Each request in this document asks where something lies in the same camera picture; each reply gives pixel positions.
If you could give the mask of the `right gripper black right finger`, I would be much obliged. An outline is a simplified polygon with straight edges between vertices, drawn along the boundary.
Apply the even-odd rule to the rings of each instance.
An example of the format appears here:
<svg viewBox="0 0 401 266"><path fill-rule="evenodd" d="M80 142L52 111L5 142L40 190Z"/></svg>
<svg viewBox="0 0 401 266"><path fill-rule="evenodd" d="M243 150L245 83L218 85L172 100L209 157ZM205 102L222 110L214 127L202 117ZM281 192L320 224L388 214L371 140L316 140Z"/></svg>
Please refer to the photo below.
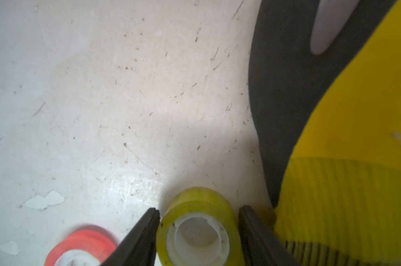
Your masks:
<svg viewBox="0 0 401 266"><path fill-rule="evenodd" d="M247 266L298 266L250 206L239 209L239 234Z"/></svg>

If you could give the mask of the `yellow tape roll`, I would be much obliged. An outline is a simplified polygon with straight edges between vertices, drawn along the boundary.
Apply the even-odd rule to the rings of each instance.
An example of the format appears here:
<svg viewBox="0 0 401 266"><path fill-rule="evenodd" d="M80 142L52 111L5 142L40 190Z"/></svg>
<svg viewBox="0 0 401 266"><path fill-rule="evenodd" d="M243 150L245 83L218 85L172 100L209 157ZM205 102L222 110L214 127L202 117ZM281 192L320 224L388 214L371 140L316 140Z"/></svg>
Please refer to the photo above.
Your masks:
<svg viewBox="0 0 401 266"><path fill-rule="evenodd" d="M182 191L170 203L156 233L164 266L243 266L238 220L229 202L204 187Z"/></svg>

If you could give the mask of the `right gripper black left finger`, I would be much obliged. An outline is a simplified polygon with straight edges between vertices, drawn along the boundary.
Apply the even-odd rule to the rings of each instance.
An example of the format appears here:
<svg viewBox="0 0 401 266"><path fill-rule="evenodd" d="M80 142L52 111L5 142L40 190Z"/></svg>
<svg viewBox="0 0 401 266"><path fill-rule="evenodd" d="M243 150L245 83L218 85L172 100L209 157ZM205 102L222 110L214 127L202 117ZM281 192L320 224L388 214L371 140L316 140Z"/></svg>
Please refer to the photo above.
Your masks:
<svg viewBox="0 0 401 266"><path fill-rule="evenodd" d="M153 266L159 210L149 208L101 266Z"/></svg>

